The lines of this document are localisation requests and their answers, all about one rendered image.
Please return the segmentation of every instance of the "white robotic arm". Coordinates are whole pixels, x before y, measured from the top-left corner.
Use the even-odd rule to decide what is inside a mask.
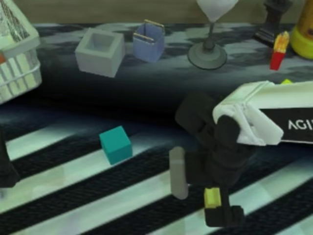
[[[238,143],[313,143],[313,82],[244,84],[214,108],[214,122],[223,115],[239,123]]]

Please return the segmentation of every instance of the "white basket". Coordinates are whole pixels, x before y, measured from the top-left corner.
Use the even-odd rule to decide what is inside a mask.
[[[0,104],[41,82],[39,34],[12,0],[0,0]]]

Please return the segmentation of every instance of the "gray hollow block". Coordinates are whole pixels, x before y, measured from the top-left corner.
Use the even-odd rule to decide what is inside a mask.
[[[80,71],[115,77],[125,56],[124,35],[89,28],[75,50]]]
[[[188,183],[185,170],[185,150],[175,147],[169,152],[171,193],[177,199],[183,200],[188,197]]]

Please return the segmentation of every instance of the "black label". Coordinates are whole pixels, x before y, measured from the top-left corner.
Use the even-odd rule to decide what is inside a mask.
[[[284,141],[313,143],[313,108],[261,109],[283,129]]]

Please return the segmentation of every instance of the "plastic laundry basket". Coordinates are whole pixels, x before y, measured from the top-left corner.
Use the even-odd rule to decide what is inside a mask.
[[[12,0],[0,0],[0,104],[41,84],[36,29]]]
[[[164,34],[162,24],[145,20],[133,35],[134,57],[149,63],[158,61],[165,48]]]

